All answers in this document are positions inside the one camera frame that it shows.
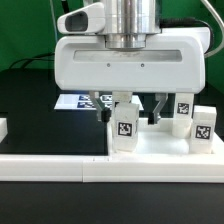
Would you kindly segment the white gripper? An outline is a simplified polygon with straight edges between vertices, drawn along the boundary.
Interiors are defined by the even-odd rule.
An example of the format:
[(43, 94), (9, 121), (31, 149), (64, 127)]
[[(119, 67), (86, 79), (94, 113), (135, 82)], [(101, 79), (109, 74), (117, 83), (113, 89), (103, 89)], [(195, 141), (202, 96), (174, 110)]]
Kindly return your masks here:
[(66, 36), (55, 50), (55, 81), (63, 90), (90, 91), (97, 119), (110, 109), (98, 91), (156, 93), (148, 124), (161, 119), (167, 93), (198, 93), (205, 86), (206, 29), (169, 28), (146, 39), (143, 49), (108, 49), (102, 36)]

